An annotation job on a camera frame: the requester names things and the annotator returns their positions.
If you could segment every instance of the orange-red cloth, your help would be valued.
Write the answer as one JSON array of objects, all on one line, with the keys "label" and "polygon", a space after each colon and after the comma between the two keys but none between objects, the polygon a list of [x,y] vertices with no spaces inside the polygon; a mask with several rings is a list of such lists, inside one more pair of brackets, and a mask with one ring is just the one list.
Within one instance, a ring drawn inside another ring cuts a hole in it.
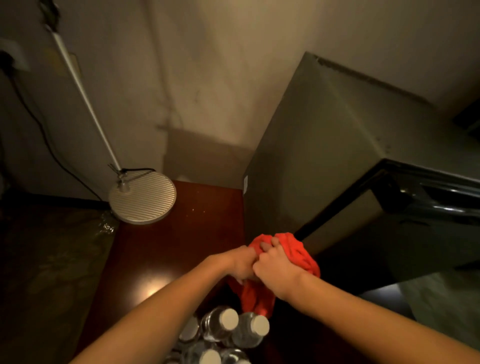
[{"label": "orange-red cloth", "polygon": [[[320,269],[318,264],[313,260],[310,254],[307,253],[303,247],[303,243],[299,242],[293,234],[286,232],[275,234],[283,250],[290,262],[305,269],[307,272],[316,277],[320,277]],[[260,247],[261,242],[271,244],[271,235],[257,236],[251,243],[250,247],[254,248],[258,255],[263,253]],[[258,315],[263,315],[268,318],[273,313],[273,306],[275,304],[275,295],[261,282],[247,280],[244,285],[240,285],[235,279],[228,280],[229,286],[240,297],[242,310],[244,312],[255,312]]]}]

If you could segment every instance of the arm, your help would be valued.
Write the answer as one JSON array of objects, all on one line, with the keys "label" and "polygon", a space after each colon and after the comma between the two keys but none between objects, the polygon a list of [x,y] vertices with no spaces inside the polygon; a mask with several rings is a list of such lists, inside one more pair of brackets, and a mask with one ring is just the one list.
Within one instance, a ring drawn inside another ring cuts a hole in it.
[{"label": "arm", "polygon": [[242,246],[212,255],[134,308],[71,363],[150,364],[169,353],[186,320],[225,275],[253,275],[257,254]]},{"label": "arm", "polygon": [[258,278],[378,363],[480,363],[476,350],[312,276],[289,262],[278,239],[272,244],[262,244],[253,265]]}]

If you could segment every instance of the polished wood surface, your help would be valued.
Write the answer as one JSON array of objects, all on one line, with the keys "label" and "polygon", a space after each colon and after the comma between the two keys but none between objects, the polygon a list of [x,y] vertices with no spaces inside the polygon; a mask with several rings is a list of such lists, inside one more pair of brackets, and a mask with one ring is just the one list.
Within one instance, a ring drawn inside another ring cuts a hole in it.
[{"label": "polished wood surface", "polygon": [[[151,225],[121,224],[100,279],[77,352],[141,301],[210,254],[245,244],[241,190],[177,182],[170,214]],[[220,304],[240,312],[223,281],[198,308]],[[335,333],[277,301],[265,341],[249,351],[255,363],[369,363]]]}]

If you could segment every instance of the red cloth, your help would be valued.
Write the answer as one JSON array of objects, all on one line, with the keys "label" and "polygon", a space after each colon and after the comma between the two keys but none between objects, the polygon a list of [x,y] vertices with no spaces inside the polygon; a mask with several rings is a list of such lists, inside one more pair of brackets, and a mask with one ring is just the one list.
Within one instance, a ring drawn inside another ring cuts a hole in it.
[{"label": "red cloth", "polygon": [[[286,232],[275,234],[275,237],[280,240],[283,250],[290,262],[305,269],[307,272],[316,277],[320,277],[320,269],[318,264],[313,260],[310,254],[307,253],[303,247],[303,243],[299,242],[293,234]],[[257,236],[249,246],[255,249],[258,255],[263,253],[260,247],[261,242],[271,244],[271,235]],[[235,279],[228,280],[229,286],[240,297],[242,310],[244,312],[255,312],[258,315],[263,315],[268,318],[273,313],[273,306],[275,304],[275,295],[261,282],[247,280],[244,285],[240,285]]]}]

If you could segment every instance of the metal pole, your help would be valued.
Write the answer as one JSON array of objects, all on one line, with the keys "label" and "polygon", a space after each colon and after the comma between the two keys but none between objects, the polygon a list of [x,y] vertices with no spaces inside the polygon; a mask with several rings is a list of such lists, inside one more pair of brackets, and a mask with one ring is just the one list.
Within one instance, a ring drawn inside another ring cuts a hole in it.
[{"label": "metal pole", "polygon": [[63,43],[62,38],[60,37],[60,34],[57,32],[52,32],[53,39],[55,40],[55,43],[57,44],[57,48],[65,61],[65,64],[68,68],[68,71],[70,72],[70,75],[73,78],[73,81],[75,82],[75,85],[77,86],[78,91],[80,92],[80,95],[82,96],[82,99],[87,106],[88,111],[90,112],[90,116],[92,117],[96,128],[98,129],[98,132],[100,133],[100,136],[102,137],[103,142],[105,143],[105,146],[107,147],[108,152],[110,153],[110,156],[113,161],[113,165],[117,169],[117,171],[121,170],[120,164],[117,160],[117,157],[115,156],[115,153],[113,152],[113,149],[108,142],[107,136],[103,132],[102,126],[100,125],[100,122],[96,118],[95,111],[93,110],[92,104],[90,104],[90,100],[88,99],[87,93],[84,89],[84,86],[82,84],[82,80],[80,79],[80,76],[77,74],[77,71],[72,64],[72,60],[70,59],[70,54],[68,53],[67,48],[65,47],[65,44]]}]

